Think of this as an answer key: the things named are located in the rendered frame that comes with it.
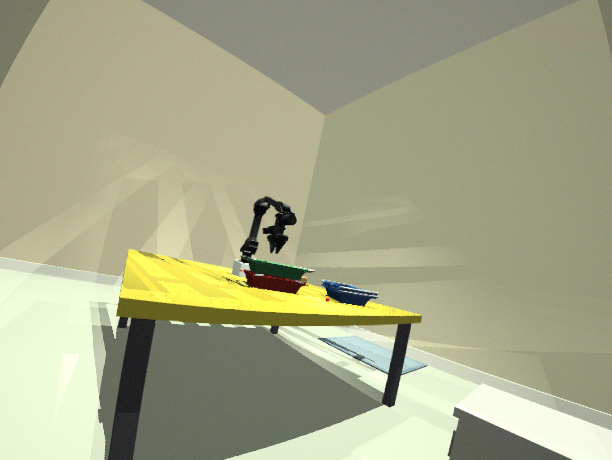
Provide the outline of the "red plastic tray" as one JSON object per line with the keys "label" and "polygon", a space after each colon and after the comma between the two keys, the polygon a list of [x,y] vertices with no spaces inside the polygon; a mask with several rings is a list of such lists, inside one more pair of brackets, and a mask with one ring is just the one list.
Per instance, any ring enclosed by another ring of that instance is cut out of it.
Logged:
{"label": "red plastic tray", "polygon": [[[246,269],[244,269],[243,272],[246,275],[247,283],[250,284],[252,287],[257,287],[257,288],[297,293],[298,290],[301,288],[301,286],[306,284],[306,283],[303,283],[303,284],[296,283],[296,282],[290,281],[285,278],[273,277],[273,276],[270,276],[268,274],[263,274],[263,273],[262,273],[263,276],[255,276],[255,274],[257,273],[251,270],[246,270]],[[306,284],[306,286],[309,286],[309,285]]]}

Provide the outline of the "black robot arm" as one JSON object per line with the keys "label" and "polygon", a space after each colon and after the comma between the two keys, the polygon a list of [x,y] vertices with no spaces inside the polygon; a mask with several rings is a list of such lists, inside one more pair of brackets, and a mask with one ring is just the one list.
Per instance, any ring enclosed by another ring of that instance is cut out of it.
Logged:
{"label": "black robot arm", "polygon": [[[268,204],[266,204],[266,203]],[[277,201],[269,196],[264,196],[263,198],[258,199],[254,204],[254,217],[253,217],[253,225],[251,229],[251,233],[249,238],[245,241],[245,244],[240,248],[240,252],[242,252],[242,256],[252,258],[252,255],[256,254],[258,242],[256,240],[261,218],[266,213],[266,210],[270,208],[270,205],[275,207],[275,210],[279,213],[275,214],[276,220],[275,224],[280,225],[295,225],[297,222],[295,213],[291,211],[291,206],[283,203],[281,201]],[[282,213],[282,214],[280,214]],[[263,228],[263,234],[277,234],[277,227],[275,225],[268,226],[268,228]],[[245,252],[248,251],[248,252]],[[251,253],[249,253],[251,252]]]}

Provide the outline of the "blue plastic tray with white wire bars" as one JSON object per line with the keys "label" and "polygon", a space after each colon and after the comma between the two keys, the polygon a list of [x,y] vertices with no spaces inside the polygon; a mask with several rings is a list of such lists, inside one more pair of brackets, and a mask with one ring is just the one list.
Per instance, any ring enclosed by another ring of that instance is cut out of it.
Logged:
{"label": "blue plastic tray with white wire bars", "polygon": [[352,285],[349,284],[343,284],[343,283],[339,283],[339,282],[334,282],[334,281],[324,281],[322,280],[323,283],[325,283],[326,285],[329,285],[331,287],[334,287],[336,289],[342,290],[342,291],[348,291],[348,292],[353,292],[353,293],[358,293],[358,294],[368,294],[368,295],[376,295],[379,294],[377,292],[372,292],[372,291],[365,291],[359,288],[356,288]]}

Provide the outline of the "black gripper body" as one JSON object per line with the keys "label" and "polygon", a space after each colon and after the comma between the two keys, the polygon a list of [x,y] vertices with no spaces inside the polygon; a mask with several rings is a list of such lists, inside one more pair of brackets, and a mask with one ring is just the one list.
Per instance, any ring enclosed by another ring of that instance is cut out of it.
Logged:
{"label": "black gripper body", "polygon": [[280,224],[275,224],[275,225],[277,227],[277,234],[275,235],[274,233],[271,233],[271,235],[267,236],[267,239],[272,240],[272,241],[275,241],[274,239],[281,240],[281,241],[288,241],[288,236],[283,235],[284,230],[286,229],[285,226],[280,225]]}

